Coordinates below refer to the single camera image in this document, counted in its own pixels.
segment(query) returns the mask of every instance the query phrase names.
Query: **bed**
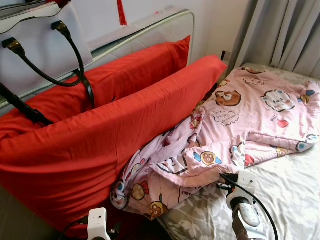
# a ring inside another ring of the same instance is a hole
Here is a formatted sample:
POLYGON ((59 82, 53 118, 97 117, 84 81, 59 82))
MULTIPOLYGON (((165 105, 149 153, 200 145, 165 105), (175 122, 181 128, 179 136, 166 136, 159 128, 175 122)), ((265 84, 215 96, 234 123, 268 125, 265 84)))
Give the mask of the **bed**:
MULTIPOLYGON (((258 72, 271 71, 292 82, 304 84, 311 78, 257 64, 243 67, 258 72)), ((256 196, 264 203, 282 240, 320 239, 320 145, 247 168, 258 175, 256 196)), ((226 204, 227 192, 210 184, 158 218, 174 240, 236 239, 232 229, 232 211, 226 204)), ((262 217, 269 240, 275 239, 263 210, 262 217)))
MULTIPOLYGON (((88 64, 86 71, 107 64, 139 50, 164 42, 176 42, 194 34, 194 15, 189 10, 182 10, 145 29, 112 42, 92 53, 93 62, 88 64)), ((59 80, 72 77, 67 74, 59 80)), ((34 96, 52 88, 50 83, 25 92, 20 97, 27 101, 34 96)), ((0 116, 8 113, 13 107, 0 98, 0 116)), ((21 204, 15 197, 0 185, 0 239, 12 240, 49 240, 57 239, 59 233, 35 213, 21 204)))

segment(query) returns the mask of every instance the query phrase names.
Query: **handbag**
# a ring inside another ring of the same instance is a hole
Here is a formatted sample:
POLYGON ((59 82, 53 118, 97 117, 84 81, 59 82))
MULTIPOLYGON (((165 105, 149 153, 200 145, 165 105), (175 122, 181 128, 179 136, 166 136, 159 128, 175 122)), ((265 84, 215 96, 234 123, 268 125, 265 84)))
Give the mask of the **handbag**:
MULTIPOLYGON (((2 9, 8 11, 10 6, 2 9)), ((40 88, 46 81, 62 87, 83 82, 94 107, 93 90, 84 70, 92 55, 72 5, 60 9, 54 2, 40 1, 37 7, 0 15, 0 43, 0 95, 33 122, 52 124, 18 96, 40 88), (76 81, 55 80, 73 71, 78 76, 76 81)))

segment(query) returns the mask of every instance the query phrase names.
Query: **pillow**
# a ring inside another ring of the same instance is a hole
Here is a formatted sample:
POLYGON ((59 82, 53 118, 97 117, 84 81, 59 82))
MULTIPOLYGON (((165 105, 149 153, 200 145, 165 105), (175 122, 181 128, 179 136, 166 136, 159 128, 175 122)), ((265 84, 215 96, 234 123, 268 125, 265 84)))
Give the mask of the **pillow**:
MULTIPOLYGON (((178 42, 158 44, 86 72, 95 107, 119 100, 176 73, 187 65, 190 36, 178 42)), ((74 87, 56 86, 27 102, 57 123, 91 109, 82 83, 74 87)), ((0 118, 0 140, 42 128, 14 109, 0 118)))
MULTIPOLYGON (((187 117, 225 69, 218 57, 207 56, 118 101, 3 139, 0 183, 63 230, 103 206, 134 153, 187 117)), ((72 233, 85 237, 86 227, 72 233)))

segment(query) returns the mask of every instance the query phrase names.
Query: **gray curtain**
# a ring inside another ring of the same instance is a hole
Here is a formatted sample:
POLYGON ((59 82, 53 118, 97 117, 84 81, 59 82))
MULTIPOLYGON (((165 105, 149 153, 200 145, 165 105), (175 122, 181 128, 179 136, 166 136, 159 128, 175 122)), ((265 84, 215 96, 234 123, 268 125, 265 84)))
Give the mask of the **gray curtain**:
POLYGON ((320 79, 320 0, 252 0, 227 73, 244 63, 320 79))

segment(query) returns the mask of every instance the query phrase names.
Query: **cartoon print blanket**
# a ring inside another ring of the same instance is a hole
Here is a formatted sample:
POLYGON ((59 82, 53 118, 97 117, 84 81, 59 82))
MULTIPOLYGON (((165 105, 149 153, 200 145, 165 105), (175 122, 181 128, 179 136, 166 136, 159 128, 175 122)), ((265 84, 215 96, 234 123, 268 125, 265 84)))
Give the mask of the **cartoon print blanket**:
POLYGON ((237 68, 190 117, 133 156, 111 201, 152 220, 220 173, 311 148, 319 118, 315 82, 292 85, 271 72, 237 68))

